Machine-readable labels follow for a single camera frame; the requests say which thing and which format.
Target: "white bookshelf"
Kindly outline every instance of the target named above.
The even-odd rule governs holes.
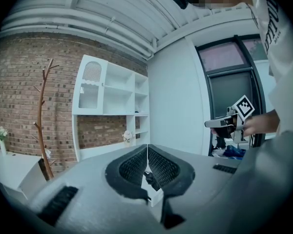
[[[106,60],[84,55],[76,78],[72,129],[77,160],[124,148],[116,143],[95,148],[79,148],[78,115],[126,116],[127,130],[133,133],[131,145],[149,144],[148,78]],[[136,117],[140,128],[136,129]]]

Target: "white ceiling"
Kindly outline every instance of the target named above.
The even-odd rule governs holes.
[[[19,0],[2,22],[0,37],[62,32],[101,41],[139,59],[199,29],[251,18],[241,4],[221,10],[181,10],[172,0]]]

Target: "bare branch coat stand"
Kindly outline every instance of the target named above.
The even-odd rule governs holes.
[[[42,70],[43,84],[42,84],[41,90],[39,88],[37,88],[36,86],[34,86],[35,89],[40,93],[39,103],[38,103],[38,119],[37,119],[38,122],[37,123],[34,122],[34,125],[37,127],[37,130],[38,130],[38,138],[39,139],[37,139],[35,136],[32,135],[32,137],[35,140],[39,141],[41,152],[42,152],[42,157],[43,157],[44,164],[45,164],[45,167],[46,167],[47,174],[48,174],[49,178],[54,177],[53,173],[51,171],[51,168],[50,168],[50,165],[52,165],[54,163],[54,161],[52,161],[51,164],[49,164],[49,161],[47,159],[47,155],[45,153],[46,146],[43,143],[43,137],[42,137],[41,111],[42,111],[42,106],[44,104],[43,92],[44,92],[44,87],[45,87],[45,84],[46,84],[46,81],[47,81],[48,74],[49,74],[49,72],[50,72],[50,70],[52,68],[55,68],[55,67],[59,66],[59,65],[55,65],[55,66],[51,67],[52,63],[53,63],[53,59],[50,60],[50,63],[48,65],[47,70],[46,71],[44,69]]]

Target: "window frame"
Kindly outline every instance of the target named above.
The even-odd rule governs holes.
[[[205,79],[206,79],[206,84],[207,84],[207,89],[208,89],[208,94],[209,94],[209,106],[210,106],[210,118],[211,119],[213,119],[215,117],[215,109],[214,109],[215,103],[213,101],[213,91],[212,91],[210,79],[214,78],[214,77],[229,75],[229,74],[237,74],[237,73],[241,73],[241,72],[250,72],[251,79],[253,79],[253,81],[255,83],[257,96],[259,98],[259,113],[260,114],[266,113],[266,102],[265,102],[264,90],[263,90],[263,86],[262,86],[262,83],[261,83],[261,80],[259,77],[259,73],[257,71],[256,65],[255,65],[249,51],[247,50],[246,46],[242,42],[243,40],[258,39],[258,38],[260,38],[259,34],[245,35],[245,36],[234,35],[231,38],[226,38],[226,39],[210,42],[210,43],[195,47],[196,52],[199,56],[200,62],[202,64],[203,72],[204,72]],[[238,46],[238,48],[240,49],[242,55],[244,56],[244,58],[246,60],[246,63],[206,71],[199,52],[201,50],[205,50],[210,47],[214,47],[214,46],[217,46],[220,44],[230,43],[230,42],[233,42]],[[265,134],[256,135],[254,147],[260,146],[264,141],[265,141]],[[211,155],[211,152],[212,152],[211,148],[212,148],[212,134],[210,134],[209,156],[212,156]]]

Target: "brick wall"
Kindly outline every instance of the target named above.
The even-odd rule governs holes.
[[[50,58],[54,65],[44,91],[43,138],[52,158],[54,174],[76,162],[71,128],[74,84],[83,55],[110,62],[147,75],[143,63],[104,44],[64,34],[26,33],[0,39],[0,126],[9,130],[6,148],[15,153],[41,155],[33,122],[37,120],[42,69]],[[81,147],[122,141],[125,117],[79,117]]]

